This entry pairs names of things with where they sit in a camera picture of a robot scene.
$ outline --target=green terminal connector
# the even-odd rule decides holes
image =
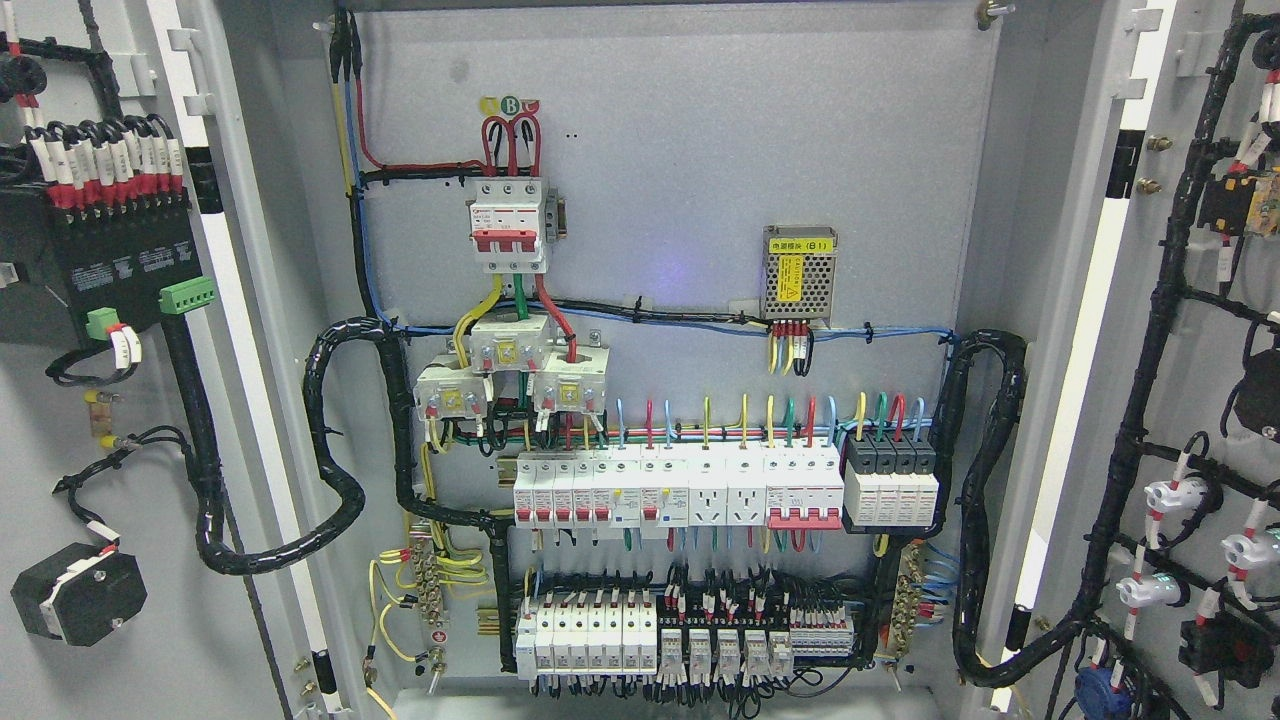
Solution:
[[[88,322],[84,323],[84,329],[88,331],[88,337],[93,340],[110,340],[106,328],[120,324],[120,316],[115,313],[115,307],[90,310],[86,316]]]
[[[200,275],[160,290],[160,311],[182,315],[218,300],[218,288],[211,278]]]

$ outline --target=metal mesh power supply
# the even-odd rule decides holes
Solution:
[[[827,227],[764,228],[765,320],[817,320],[831,316],[836,275],[836,231]]]

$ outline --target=red breaker toggle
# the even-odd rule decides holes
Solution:
[[[475,231],[471,240],[476,241],[476,250],[480,252],[493,252],[493,245],[498,243],[499,252],[532,252],[534,243],[538,242],[535,231]]]

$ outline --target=hinge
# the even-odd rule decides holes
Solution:
[[[1133,195],[1133,181],[1138,174],[1138,158],[1146,136],[1146,131],[1140,129],[1120,131],[1116,152],[1111,159],[1111,174],[1107,177],[1107,197],[1128,200]]]

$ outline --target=miniature circuit breaker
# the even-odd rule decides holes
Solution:
[[[765,320],[818,320],[831,316],[836,278],[836,231],[827,227],[764,228]]]
[[[577,363],[568,363],[564,352],[554,352],[547,366],[534,375],[530,395],[538,407],[538,429],[545,429],[553,413],[581,413],[599,421],[604,411],[607,347],[579,347]]]
[[[558,201],[544,178],[476,181],[471,243],[486,273],[545,273],[547,240],[557,236]]]
[[[520,320],[515,316],[483,318],[471,325],[471,370],[540,372],[552,352],[552,325],[547,315]]]
[[[424,421],[483,419],[488,413],[484,379],[458,366],[457,355],[436,355],[413,388],[417,416]]]

